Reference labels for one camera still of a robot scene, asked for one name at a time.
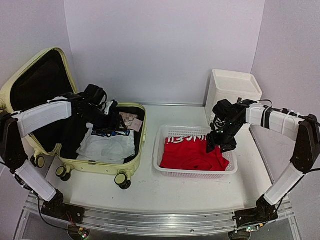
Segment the white printed t-shirt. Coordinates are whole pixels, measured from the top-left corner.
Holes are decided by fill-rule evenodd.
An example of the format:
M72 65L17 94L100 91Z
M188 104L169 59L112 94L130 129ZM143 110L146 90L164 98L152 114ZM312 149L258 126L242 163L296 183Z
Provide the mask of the white printed t-shirt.
M100 136L90 128L76 153L79 161L122 165L136 153L134 133L128 130Z

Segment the small pink card box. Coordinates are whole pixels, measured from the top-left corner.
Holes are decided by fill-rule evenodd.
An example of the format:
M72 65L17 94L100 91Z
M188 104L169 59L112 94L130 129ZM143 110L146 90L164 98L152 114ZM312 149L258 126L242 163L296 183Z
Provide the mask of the small pink card box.
M132 121L132 124L131 124L131 129L135 132L139 132L141 127L143 126L143 121L142 120L139 120L138 118L135 118L133 121Z

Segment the pale green hard-shell suitcase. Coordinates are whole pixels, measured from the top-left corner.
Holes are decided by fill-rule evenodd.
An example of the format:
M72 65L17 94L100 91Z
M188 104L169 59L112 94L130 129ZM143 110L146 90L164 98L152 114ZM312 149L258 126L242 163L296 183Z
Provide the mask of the pale green hard-shell suitcase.
M113 175L124 190L131 186L146 136L146 109L108 101L94 84L78 92L62 49L34 56L2 87L0 99L0 154L23 182L45 186L26 170L36 172L45 156L56 156L62 181L77 170Z

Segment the white plastic mesh basket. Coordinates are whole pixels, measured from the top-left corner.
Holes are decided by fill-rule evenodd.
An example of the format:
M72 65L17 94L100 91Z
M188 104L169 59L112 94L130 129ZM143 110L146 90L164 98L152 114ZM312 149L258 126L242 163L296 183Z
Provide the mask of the white plastic mesh basket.
M207 136L210 132L208 127L186 127L186 126L161 126L158 130L153 151L153 166L167 177L182 177L182 178L204 178L217 179L224 176L233 175L238 170L237 157L234 151L221 152L223 157L229 161L229 165L225 171L202 171L202 170L179 170L161 168L160 164L165 150L166 138L170 137L187 137L187 136Z

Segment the white three-drawer storage cabinet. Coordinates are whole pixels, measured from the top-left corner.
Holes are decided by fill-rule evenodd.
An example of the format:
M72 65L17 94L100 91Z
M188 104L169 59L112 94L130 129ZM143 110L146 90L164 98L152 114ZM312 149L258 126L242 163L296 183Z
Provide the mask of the white three-drawer storage cabinet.
M205 103L207 122L213 122L213 108L220 100L227 99L231 104L235 104L246 99L257 101L262 95L263 92L252 74L214 69L210 76Z

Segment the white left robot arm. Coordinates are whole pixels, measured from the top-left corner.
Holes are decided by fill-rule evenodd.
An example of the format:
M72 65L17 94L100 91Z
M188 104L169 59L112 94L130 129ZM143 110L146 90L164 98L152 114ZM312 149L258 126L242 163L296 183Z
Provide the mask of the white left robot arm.
M98 130L116 131L122 117L118 102L107 102L106 92L90 84L79 94L65 93L29 109L0 111L0 158L17 182L43 199L44 209L57 219L67 215L63 194L37 170L38 159L47 154L34 132L58 121L79 117Z

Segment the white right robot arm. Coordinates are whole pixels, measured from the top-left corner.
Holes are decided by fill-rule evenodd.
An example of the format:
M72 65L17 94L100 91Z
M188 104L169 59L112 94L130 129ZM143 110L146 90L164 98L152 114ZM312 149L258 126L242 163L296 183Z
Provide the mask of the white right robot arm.
M309 173L320 156L320 123L313 114L301 115L286 108L265 105L263 100L241 100L231 103L227 99L213 107L211 132L207 135L207 153L219 148L226 153L236 149L236 135L244 125L261 128L269 138L279 135L279 140L257 138L259 150L277 177L270 188L256 201L255 207L238 210L234 220L239 226L267 223L278 218L283 200Z

